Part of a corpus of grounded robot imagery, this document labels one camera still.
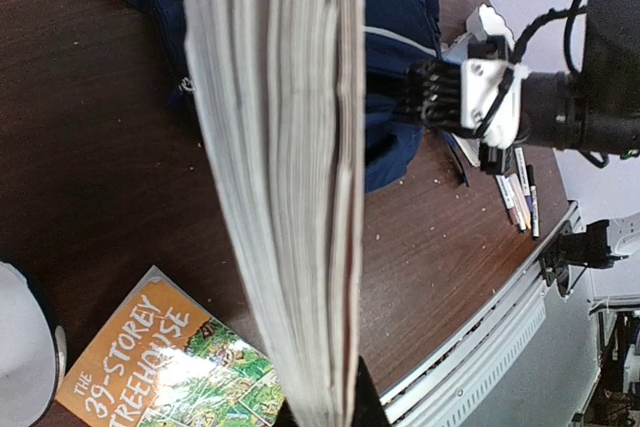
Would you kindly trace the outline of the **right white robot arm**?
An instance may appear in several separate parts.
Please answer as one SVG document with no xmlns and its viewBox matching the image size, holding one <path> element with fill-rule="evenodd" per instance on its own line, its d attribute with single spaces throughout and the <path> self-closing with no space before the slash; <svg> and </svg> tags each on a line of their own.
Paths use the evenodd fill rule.
<svg viewBox="0 0 640 427">
<path fill-rule="evenodd" d="M 544 26 L 564 21 L 566 69 L 533 72 L 523 63 Z M 466 59 L 413 64 L 402 119 L 479 143 L 483 172 L 502 175 L 526 144 L 574 150 L 603 168 L 610 156 L 639 154 L 639 0 L 573 0 L 505 34 L 471 42 Z"/>
</svg>

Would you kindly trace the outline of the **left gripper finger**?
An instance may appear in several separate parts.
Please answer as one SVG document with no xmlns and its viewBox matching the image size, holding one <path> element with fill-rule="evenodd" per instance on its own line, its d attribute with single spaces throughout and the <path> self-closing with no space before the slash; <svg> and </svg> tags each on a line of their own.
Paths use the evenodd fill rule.
<svg viewBox="0 0 640 427">
<path fill-rule="evenodd" d="M 390 423 L 364 358 L 359 357 L 356 382 L 354 427 L 389 427 Z"/>
</svg>

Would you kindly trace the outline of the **navy blue student backpack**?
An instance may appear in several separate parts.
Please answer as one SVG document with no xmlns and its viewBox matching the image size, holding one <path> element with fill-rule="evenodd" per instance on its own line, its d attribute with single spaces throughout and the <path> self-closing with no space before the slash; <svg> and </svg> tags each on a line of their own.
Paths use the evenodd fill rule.
<svg viewBox="0 0 640 427">
<path fill-rule="evenodd" d="M 175 85 L 170 107 L 193 109 L 184 48 L 184 0 L 124 0 L 154 17 Z M 418 153 L 423 127 L 402 118 L 399 101 L 409 67 L 442 56 L 439 0 L 365 0 L 365 190 L 380 190 L 406 173 Z"/>
</svg>

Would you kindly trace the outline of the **pink illustrated paperback book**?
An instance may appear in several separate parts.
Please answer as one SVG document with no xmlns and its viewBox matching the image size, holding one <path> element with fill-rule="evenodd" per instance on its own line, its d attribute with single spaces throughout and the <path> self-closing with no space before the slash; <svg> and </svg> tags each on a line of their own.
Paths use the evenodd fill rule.
<svg viewBox="0 0 640 427">
<path fill-rule="evenodd" d="M 184 0 L 199 125 L 252 315 L 301 426 L 355 410 L 365 0 Z"/>
</svg>

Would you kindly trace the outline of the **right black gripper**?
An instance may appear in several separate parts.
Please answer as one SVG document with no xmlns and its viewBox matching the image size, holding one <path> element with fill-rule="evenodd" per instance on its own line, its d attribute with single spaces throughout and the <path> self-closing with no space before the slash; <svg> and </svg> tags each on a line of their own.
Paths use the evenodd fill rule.
<svg viewBox="0 0 640 427">
<path fill-rule="evenodd" d="M 432 59 L 407 74 L 402 118 L 480 143 L 480 169 L 503 175 L 511 168 L 512 145 L 521 120 L 522 65 L 528 41 L 511 45 L 493 35 L 467 47 L 460 64 Z"/>
</svg>

